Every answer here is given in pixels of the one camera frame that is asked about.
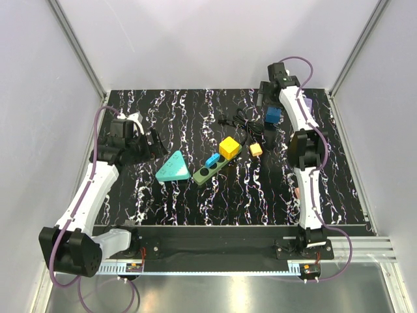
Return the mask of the teal triangular power strip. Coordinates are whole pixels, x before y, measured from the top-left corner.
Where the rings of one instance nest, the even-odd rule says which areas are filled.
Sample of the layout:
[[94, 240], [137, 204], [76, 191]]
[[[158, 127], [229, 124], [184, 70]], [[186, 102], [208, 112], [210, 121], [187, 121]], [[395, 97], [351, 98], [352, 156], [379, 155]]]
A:
[[181, 151], [175, 151], [156, 172], [159, 182], [180, 181], [190, 178], [190, 172]]

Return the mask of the green power strip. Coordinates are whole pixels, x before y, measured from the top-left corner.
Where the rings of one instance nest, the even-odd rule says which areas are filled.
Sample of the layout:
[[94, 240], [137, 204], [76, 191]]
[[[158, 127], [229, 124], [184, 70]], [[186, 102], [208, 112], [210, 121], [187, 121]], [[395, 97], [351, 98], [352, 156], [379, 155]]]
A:
[[217, 174], [229, 162], [230, 160], [226, 160], [223, 156], [220, 155], [220, 159], [215, 165], [211, 166], [210, 168], [206, 168], [204, 165], [193, 174], [192, 179], [197, 185], [201, 186], [203, 183], [206, 183], [212, 176]]

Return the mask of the light blue plug adapter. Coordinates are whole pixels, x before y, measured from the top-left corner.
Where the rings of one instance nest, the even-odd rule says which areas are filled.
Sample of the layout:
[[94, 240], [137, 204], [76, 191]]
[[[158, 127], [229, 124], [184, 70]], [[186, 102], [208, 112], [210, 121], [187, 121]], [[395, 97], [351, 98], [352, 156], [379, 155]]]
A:
[[217, 161], [219, 161], [219, 159], [220, 159], [220, 154], [214, 153], [205, 161], [205, 167], [210, 168], [211, 166], [215, 165]]

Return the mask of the yellow cube plug adapter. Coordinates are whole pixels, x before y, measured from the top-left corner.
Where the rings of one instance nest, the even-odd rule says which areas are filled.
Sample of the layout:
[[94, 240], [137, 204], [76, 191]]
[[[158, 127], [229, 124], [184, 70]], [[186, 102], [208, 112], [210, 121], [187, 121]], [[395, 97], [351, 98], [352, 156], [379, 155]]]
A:
[[228, 136], [219, 144], [219, 153], [223, 156], [226, 160], [231, 160], [237, 154], [239, 149], [241, 148], [240, 144], [234, 140], [232, 137]]

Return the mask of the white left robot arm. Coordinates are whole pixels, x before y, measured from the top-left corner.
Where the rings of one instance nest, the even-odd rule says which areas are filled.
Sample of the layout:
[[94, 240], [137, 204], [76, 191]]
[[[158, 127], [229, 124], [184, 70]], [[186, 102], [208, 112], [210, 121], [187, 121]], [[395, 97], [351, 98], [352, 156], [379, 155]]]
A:
[[121, 253], [136, 257], [141, 249], [138, 231], [132, 226], [113, 226], [95, 236], [94, 223], [104, 200], [123, 169], [167, 155], [158, 132], [150, 129], [148, 141], [140, 113], [118, 113], [109, 133], [94, 134], [93, 150], [83, 182], [62, 217], [44, 227], [38, 240], [52, 278], [56, 273], [94, 276], [102, 261]]

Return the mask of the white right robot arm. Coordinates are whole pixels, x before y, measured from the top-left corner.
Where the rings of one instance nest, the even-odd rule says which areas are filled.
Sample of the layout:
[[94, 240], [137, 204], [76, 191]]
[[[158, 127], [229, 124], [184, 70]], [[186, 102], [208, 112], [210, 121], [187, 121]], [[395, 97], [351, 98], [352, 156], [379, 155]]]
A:
[[296, 239], [287, 252], [308, 259], [326, 246], [327, 236], [319, 203], [319, 178], [328, 158], [328, 146], [326, 134], [319, 130], [304, 100], [304, 85], [285, 68], [284, 62], [289, 59], [286, 57], [268, 65], [269, 80], [260, 83], [256, 106], [279, 106], [286, 111], [293, 127], [287, 160], [297, 178], [300, 218]]

